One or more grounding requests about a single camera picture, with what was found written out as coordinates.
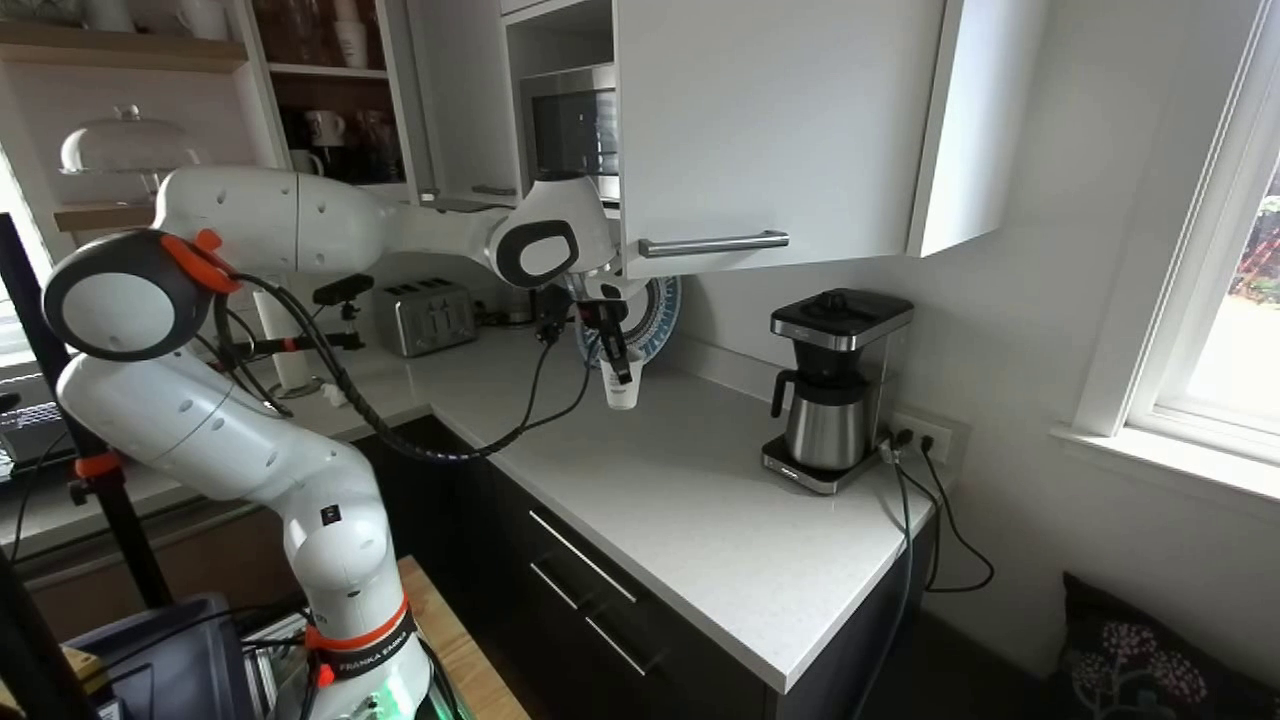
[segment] cable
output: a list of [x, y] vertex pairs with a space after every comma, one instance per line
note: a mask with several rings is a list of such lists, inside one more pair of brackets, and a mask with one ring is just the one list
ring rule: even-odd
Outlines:
[[980, 562], [984, 566], [984, 577], [980, 581], [973, 581], [973, 586], [930, 586], [924, 593], [980, 593], [980, 588], [988, 588], [994, 581], [998, 581], [998, 566], [959, 533], [959, 522], [957, 522], [957, 510], [954, 510], [954, 495], [949, 495], [949, 488], [945, 488], [945, 481], [939, 481], [939, 473], [937, 473], [937, 465], [931, 465], [931, 444], [930, 444], [930, 435], [920, 442], [920, 456], [924, 456], [924, 468], [930, 468], [930, 481], [931, 481], [931, 488], [937, 488], [937, 495], [945, 499], [939, 510], [945, 510], [945, 522], [949, 522], [949, 528], [954, 528], [954, 537], [957, 537], [957, 544], [973, 555], [973, 562]]
[[333, 343], [324, 339], [319, 323], [314, 320], [314, 313], [289, 291], [276, 287], [262, 278], [238, 278], [262, 291], [268, 291], [271, 299], [282, 299], [282, 310], [299, 323], [299, 332], [318, 343], [319, 363], [327, 368], [333, 384], [345, 394], [345, 399], [360, 411], [360, 421], [377, 432], [381, 444], [389, 444], [400, 456], [412, 461], [428, 461], [428, 465], [471, 465], [471, 461], [487, 461], [494, 451], [508, 449], [518, 435], [529, 432], [529, 416], [535, 396], [525, 406], [525, 421], [504, 432], [502, 442], [483, 444], [483, 449], [463, 449], [463, 451], [441, 451], [441, 449], [422, 449], [408, 435], [400, 435], [396, 430], [389, 430], [389, 421], [369, 406], [369, 396], [357, 390], [357, 382], [349, 378], [349, 368], [338, 359]]
[[212, 330], [217, 330], [217, 359], [226, 363], [226, 373], [252, 396], [262, 396], [276, 416], [292, 416], [256, 378], [252, 368], [242, 359], [238, 353], [238, 335], [232, 335], [232, 320], [242, 323], [242, 332], [250, 332], [250, 339], [256, 339], [256, 332], [243, 323], [243, 316], [238, 316], [230, 310], [230, 295], [212, 299]]
[[585, 378], [579, 378], [579, 384], [578, 384], [578, 396], [574, 396], [562, 411], [532, 421], [525, 432], [535, 432], [535, 430], [546, 430], [546, 424], [557, 424], [557, 421], [565, 421], [568, 411], [578, 411], [578, 407], [585, 406], [585, 396], [587, 396], [587, 390], [593, 390], [593, 378], [596, 378], [587, 357], [585, 357]]
[[546, 353], [535, 353], [535, 363], [532, 363], [532, 382], [529, 382], [529, 399], [525, 399], [525, 416], [522, 416], [522, 432], [529, 430], [532, 421], [532, 407], [535, 407], [535, 390], [546, 384], [546, 363], [554, 357], [557, 343], [546, 343]]
[[882, 674], [887, 669], [894, 644], [895, 644], [895, 637], [899, 637], [906, 625], [907, 625], [913, 581], [916, 581], [907, 473], [899, 468], [899, 461], [887, 461], [887, 465], [894, 465], [894, 478], [895, 478], [895, 495], [899, 495], [899, 506], [906, 506], [906, 526], [895, 526], [895, 528], [906, 533], [906, 586], [899, 586], [899, 599], [895, 599], [895, 613], [894, 613], [885, 649], [882, 649], [882, 658], [875, 658], [875, 665], [871, 665], [871, 674], [869, 674], [864, 695], [858, 699], [858, 709], [852, 709], [848, 720], [864, 720], [864, 714], [871, 709]]
[[242, 373], [226, 368], [226, 359], [221, 359], [226, 353], [207, 335], [198, 335], [198, 343], [212, 357], [207, 368], [232, 378], [232, 384], [252, 396], [252, 390], [242, 382]]
[[[930, 499], [931, 514], [945, 510], [939, 495], [931, 495], [931, 488], [924, 488], [916, 478], [906, 473], [906, 481]], [[937, 571], [939, 571], [939, 555], [945, 555], [945, 533], [939, 533], [939, 526], [937, 528], [924, 526], [924, 533], [930, 533], [930, 544], [931, 544], [930, 550], [930, 570], [924, 570], [924, 588], [931, 588]]]

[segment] window sill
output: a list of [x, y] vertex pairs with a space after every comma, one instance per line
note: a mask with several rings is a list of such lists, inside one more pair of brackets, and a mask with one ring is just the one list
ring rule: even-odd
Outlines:
[[1128, 481], [1164, 484], [1230, 514], [1280, 514], [1280, 465], [1123, 430], [1117, 435], [1056, 432], [1081, 461]]

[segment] cabinet door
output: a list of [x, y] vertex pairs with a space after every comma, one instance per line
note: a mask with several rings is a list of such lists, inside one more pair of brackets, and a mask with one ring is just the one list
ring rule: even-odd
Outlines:
[[412, 70], [441, 200], [518, 200], [518, 120], [498, 0], [412, 0]]
[[[619, 0], [630, 278], [895, 257], [945, 0]], [[786, 233], [790, 248], [643, 257]]]
[[1044, 16], [1047, 0], [949, 3], [913, 257], [931, 257], [1000, 230]]
[[383, 36], [383, 57], [389, 57], [389, 83], [394, 83], [394, 114], [396, 114], [396, 141], [400, 141], [400, 160], [403, 160], [403, 186], [408, 200], [425, 200], [438, 194], [438, 164], [428, 149], [428, 120], [425, 120], [425, 87], [412, 70], [412, 24], [408, 14], [412, 0], [377, 0], [377, 20]]

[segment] metal rod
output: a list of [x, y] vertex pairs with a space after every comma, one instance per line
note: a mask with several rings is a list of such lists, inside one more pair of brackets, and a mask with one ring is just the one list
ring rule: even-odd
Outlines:
[[0, 551], [0, 680], [30, 718], [95, 720], [30, 588]]
[[579, 613], [579, 599], [568, 597], [568, 588], [562, 588], [540, 566], [529, 566], [529, 571], [547, 586], [554, 597], [562, 597], [562, 604], [568, 604], [574, 613]]
[[[47, 394], [57, 396], [57, 378], [67, 368], [67, 350], [47, 332], [43, 316], [39, 316], [39, 281], [34, 274], [34, 261], [23, 252], [23, 240], [12, 230], [12, 217], [0, 214], [0, 278], [10, 287], [10, 299], [30, 332], [34, 357], [43, 373]], [[82, 456], [99, 456], [110, 451], [110, 444], [99, 435], [92, 435], [84, 424], [76, 424], [74, 411], [59, 411], [67, 424], [67, 435], [76, 444]], [[172, 604], [172, 593], [164, 586], [164, 571], [158, 566], [158, 551], [150, 544], [150, 533], [124, 494], [124, 473], [110, 473], [99, 481], [92, 481], [92, 494], [110, 515], [110, 528], [115, 533], [122, 555], [134, 571], [136, 593], [143, 597], [150, 608], [164, 608]]]
[[599, 570], [585, 550], [578, 550], [554, 522], [540, 514], [525, 514], [535, 528], [546, 528], [568, 555], [578, 555], [587, 571], [596, 571], [619, 599], [642, 604], [642, 597], [619, 586], [609, 570]]
[[585, 625], [619, 658], [638, 675], [650, 675], [652, 665], [642, 665], [630, 644], [619, 644], [596, 617], [585, 617]]
[[790, 248], [790, 233], [756, 233], [756, 236], [694, 236], [694, 240], [650, 240], [642, 236], [642, 257], [719, 257], [719, 252], [756, 252], [756, 248]]

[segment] coffee maker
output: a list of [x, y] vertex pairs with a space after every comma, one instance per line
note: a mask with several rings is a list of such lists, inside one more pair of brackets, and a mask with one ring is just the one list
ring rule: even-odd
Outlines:
[[790, 406], [790, 432], [766, 444], [766, 468], [822, 495], [838, 495], [871, 468], [882, 407], [894, 382], [894, 339], [907, 330], [899, 295], [833, 287], [774, 313], [774, 332], [798, 343], [798, 368], [775, 373], [774, 416]]

